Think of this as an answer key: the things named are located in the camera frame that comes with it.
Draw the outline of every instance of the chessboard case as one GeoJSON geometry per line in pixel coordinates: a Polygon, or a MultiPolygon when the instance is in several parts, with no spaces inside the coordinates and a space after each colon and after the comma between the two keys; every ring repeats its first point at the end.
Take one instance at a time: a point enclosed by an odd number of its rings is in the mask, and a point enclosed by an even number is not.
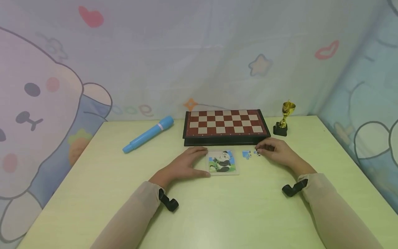
{"type": "Polygon", "coordinates": [[[184,146],[225,146],[225,145],[257,145],[260,141],[267,137],[271,137],[271,133],[265,123],[264,117],[260,109],[257,110],[240,110],[240,111],[256,111],[258,120],[261,123],[262,133],[246,134],[245,133],[223,133],[223,134],[187,134],[189,129],[189,118],[190,113],[185,113],[185,123],[183,136],[184,146]]]}

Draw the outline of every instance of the panda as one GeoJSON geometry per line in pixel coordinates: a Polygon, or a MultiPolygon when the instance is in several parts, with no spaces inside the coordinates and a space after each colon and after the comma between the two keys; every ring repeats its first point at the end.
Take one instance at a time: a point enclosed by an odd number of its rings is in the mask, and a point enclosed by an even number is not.
{"type": "Polygon", "coordinates": [[[217,172],[227,172],[231,168],[231,157],[229,156],[228,152],[223,151],[217,157],[213,159],[213,162],[219,166],[219,169],[216,169],[217,172]]]}

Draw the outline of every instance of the blue tube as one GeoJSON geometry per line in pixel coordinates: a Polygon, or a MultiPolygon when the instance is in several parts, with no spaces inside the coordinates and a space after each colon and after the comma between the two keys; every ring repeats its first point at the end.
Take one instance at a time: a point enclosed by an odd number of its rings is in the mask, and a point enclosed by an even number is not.
{"type": "Polygon", "coordinates": [[[174,120],[171,116],[165,117],[164,119],[160,120],[157,125],[150,128],[136,139],[132,140],[128,145],[123,148],[123,152],[129,153],[130,151],[140,147],[142,144],[144,144],[154,136],[158,135],[160,132],[170,128],[173,123],[174,120]]]}

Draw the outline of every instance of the red heart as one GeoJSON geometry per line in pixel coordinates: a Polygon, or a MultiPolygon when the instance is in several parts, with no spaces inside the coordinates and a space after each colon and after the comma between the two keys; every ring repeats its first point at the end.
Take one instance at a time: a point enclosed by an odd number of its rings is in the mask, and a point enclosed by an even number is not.
{"type": "Polygon", "coordinates": [[[315,53],[315,57],[318,60],[327,60],[329,58],[332,58],[333,55],[336,53],[338,47],[339,47],[339,40],[335,40],[329,46],[321,47],[315,53]]]}
{"type": "Polygon", "coordinates": [[[103,24],[103,16],[97,10],[88,11],[84,6],[79,6],[79,14],[90,27],[99,27],[103,24]]]}

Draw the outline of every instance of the pink cheek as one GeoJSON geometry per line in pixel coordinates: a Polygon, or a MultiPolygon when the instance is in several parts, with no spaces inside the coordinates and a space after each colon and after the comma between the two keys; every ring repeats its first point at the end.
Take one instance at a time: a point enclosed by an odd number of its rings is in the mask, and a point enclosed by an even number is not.
{"type": "Polygon", "coordinates": [[[56,92],[59,89],[59,80],[55,77],[51,77],[46,82],[46,88],[49,92],[56,92]]]}
{"type": "Polygon", "coordinates": [[[3,158],[3,169],[7,173],[14,173],[17,169],[17,164],[17,155],[13,153],[9,153],[3,158]]]}

